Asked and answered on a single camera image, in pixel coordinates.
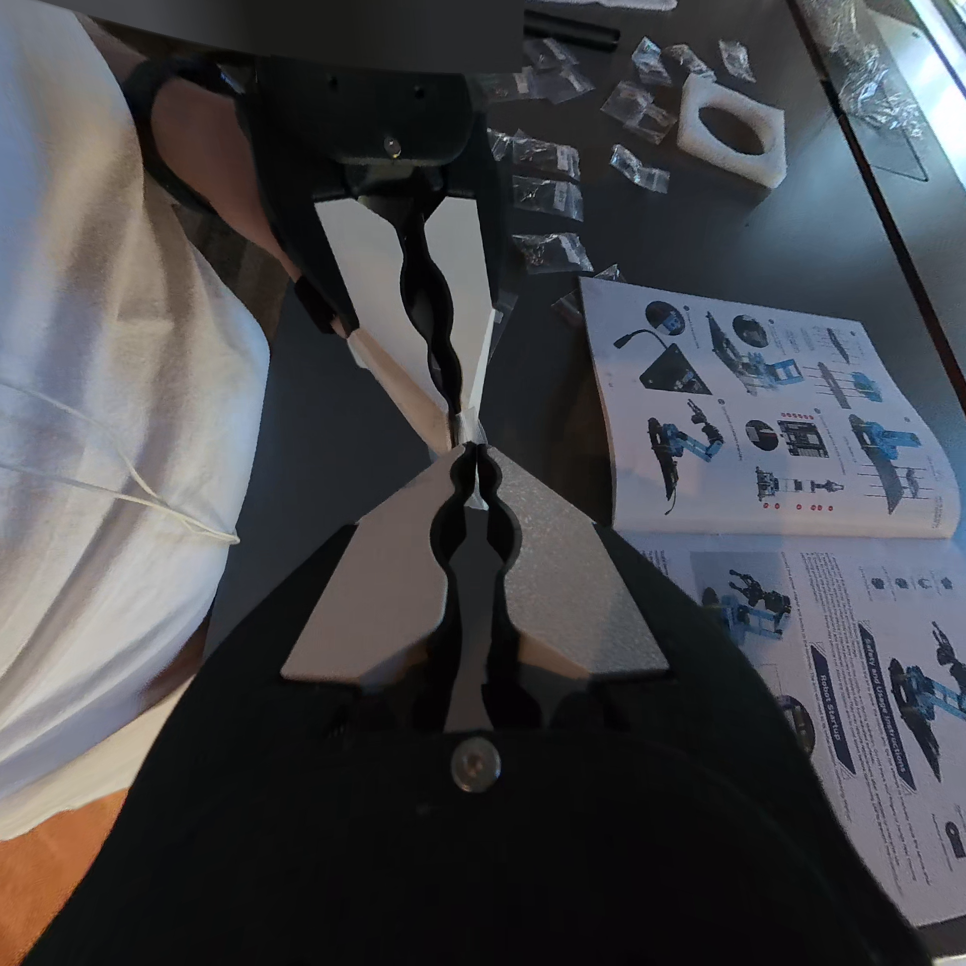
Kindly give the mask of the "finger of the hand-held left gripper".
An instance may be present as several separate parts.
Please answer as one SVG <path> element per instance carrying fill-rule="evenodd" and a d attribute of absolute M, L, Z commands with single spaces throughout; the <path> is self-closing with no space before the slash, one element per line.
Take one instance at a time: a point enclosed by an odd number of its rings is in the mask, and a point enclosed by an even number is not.
<path fill-rule="evenodd" d="M 461 371 L 460 411 L 478 416 L 498 312 L 491 304 L 476 200 L 442 199 L 426 222 L 425 238 L 450 297 L 449 343 Z"/>
<path fill-rule="evenodd" d="M 357 328 L 347 343 L 423 443 L 453 449 L 448 407 L 432 386 L 426 342 L 402 304 L 402 249 L 392 225 L 353 199 L 315 211 L 351 303 Z"/>

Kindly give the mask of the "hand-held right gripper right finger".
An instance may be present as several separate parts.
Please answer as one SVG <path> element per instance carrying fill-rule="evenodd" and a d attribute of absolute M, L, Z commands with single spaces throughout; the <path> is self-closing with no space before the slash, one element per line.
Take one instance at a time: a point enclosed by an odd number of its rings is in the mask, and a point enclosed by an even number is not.
<path fill-rule="evenodd" d="M 477 451 L 486 542 L 499 558 L 487 673 L 533 669 L 560 680 L 669 671 L 594 522 L 491 445 Z"/>

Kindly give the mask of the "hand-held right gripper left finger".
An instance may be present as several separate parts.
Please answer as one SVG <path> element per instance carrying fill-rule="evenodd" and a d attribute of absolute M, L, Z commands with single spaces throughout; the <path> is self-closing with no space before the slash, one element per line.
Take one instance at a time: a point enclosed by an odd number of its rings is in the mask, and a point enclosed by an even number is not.
<path fill-rule="evenodd" d="M 455 621 L 476 445 L 462 443 L 363 516 L 281 667 L 286 681 L 377 690 Z"/>

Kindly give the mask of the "small clear screw pouch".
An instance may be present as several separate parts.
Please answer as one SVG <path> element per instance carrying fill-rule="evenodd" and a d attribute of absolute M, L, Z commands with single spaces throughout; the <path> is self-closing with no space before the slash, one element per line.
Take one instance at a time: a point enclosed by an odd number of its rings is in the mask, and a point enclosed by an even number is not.
<path fill-rule="evenodd" d="M 454 417 L 450 425 L 450 443 L 452 449 L 456 449 L 469 443 L 479 448 L 487 443 L 486 434 L 479 422 L 478 413 L 475 407 L 464 409 L 461 413 Z M 488 512 L 488 504 L 480 491 L 478 457 L 476 457 L 475 470 L 472 473 L 472 490 L 466 497 L 464 509 L 476 512 Z"/>

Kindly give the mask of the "dark work desk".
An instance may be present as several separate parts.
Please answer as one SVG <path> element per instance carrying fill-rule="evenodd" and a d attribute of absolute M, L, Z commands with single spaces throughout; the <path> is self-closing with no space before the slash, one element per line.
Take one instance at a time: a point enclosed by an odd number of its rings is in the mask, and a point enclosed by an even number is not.
<path fill-rule="evenodd" d="M 963 417 L 920 309 L 899 268 L 860 168 L 817 74 L 816 48 L 797 3 L 683 3 L 662 41 L 680 37 L 709 53 L 715 30 L 736 33 L 760 71 L 757 87 L 788 111 L 791 174 L 771 194 L 739 186 L 698 161 L 669 163 L 670 195 L 659 198 L 603 174 L 606 123 L 591 106 L 506 107 L 499 118 L 534 122 L 539 134 L 576 140 L 588 186 L 580 235 L 590 257 L 616 261 L 632 282 L 688 295 L 746 298 L 768 307 L 861 322 L 889 374 L 954 451 Z M 585 329 L 549 309 L 572 281 L 523 282 L 509 333 L 489 365 L 481 421 L 495 447 L 562 499 L 603 524 L 611 513 L 606 420 Z M 273 344 L 256 462 L 213 612 L 212 639 L 235 647 L 294 642 L 322 591 L 331 554 L 322 551 L 426 468 L 426 447 L 396 414 L 347 349 L 310 326 L 287 294 Z M 646 825 L 669 809 L 669 793 L 622 826 L 581 820 L 547 841 L 563 889 L 548 934 L 511 926 L 501 941 L 484 902 L 452 908 L 442 892 L 414 900 L 417 926 L 442 943 L 422 958 L 414 943 L 387 949 L 387 964 L 617 964 L 622 931 L 656 964 L 792 964 L 803 938 L 759 925 L 730 907 L 731 880 L 715 850 L 728 831 L 702 805 L 688 828 Z"/>

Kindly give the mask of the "adjoining dark desk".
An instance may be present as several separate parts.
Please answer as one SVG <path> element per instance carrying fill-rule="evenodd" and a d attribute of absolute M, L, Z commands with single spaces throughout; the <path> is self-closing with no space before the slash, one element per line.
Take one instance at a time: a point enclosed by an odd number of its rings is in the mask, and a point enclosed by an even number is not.
<path fill-rule="evenodd" d="M 797 3 L 788 3 L 790 13 L 963 405 L 963 3 L 868 3 L 925 120 L 920 140 L 875 131 L 843 112 Z"/>

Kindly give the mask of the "scatter of clear screw bags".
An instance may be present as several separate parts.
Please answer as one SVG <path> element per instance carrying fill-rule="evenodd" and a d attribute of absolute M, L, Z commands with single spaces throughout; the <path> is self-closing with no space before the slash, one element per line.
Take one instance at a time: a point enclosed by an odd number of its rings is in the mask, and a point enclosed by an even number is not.
<path fill-rule="evenodd" d="M 523 266 L 500 309 L 522 319 L 535 297 L 599 274 L 698 295 L 736 251 L 767 190 L 678 150 L 680 91 L 647 89 L 622 51 L 544 41 L 541 69 L 484 76 L 493 156 L 510 184 L 510 255 Z"/>

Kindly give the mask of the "printed instruction manual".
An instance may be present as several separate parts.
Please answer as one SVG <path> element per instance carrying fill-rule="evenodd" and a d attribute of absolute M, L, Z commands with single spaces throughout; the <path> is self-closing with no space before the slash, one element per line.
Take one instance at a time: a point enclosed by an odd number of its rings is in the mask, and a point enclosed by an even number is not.
<path fill-rule="evenodd" d="M 960 490 L 857 322 L 580 281 L 613 529 L 723 631 L 917 926 L 963 916 Z"/>

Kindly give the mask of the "black screwdriver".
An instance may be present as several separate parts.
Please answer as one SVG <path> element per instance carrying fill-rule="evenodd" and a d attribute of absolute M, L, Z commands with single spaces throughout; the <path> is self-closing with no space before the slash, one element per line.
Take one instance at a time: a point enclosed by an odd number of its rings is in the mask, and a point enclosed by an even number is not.
<path fill-rule="evenodd" d="M 601 53 L 614 53 L 621 41 L 621 31 L 615 28 L 530 8 L 523 12 L 523 35 L 527 39 L 554 41 Z"/>

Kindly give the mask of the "person in white shirt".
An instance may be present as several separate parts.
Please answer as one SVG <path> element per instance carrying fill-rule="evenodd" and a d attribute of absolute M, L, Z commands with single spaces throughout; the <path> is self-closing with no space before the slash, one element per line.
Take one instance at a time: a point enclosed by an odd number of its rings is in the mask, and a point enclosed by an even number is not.
<path fill-rule="evenodd" d="M 269 345 L 78 16 L 2 3 L 2 840 L 128 786 L 196 659 Z"/>

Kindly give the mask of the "crumpled clear plastic wrap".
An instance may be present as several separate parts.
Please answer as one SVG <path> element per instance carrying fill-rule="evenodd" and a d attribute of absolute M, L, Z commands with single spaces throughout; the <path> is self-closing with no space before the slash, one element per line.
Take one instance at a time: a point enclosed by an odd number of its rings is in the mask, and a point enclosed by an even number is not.
<path fill-rule="evenodd" d="M 872 19 L 868 3 L 797 3 L 829 73 L 843 112 L 875 131 L 910 140 L 925 133 L 925 120 L 895 59 Z"/>

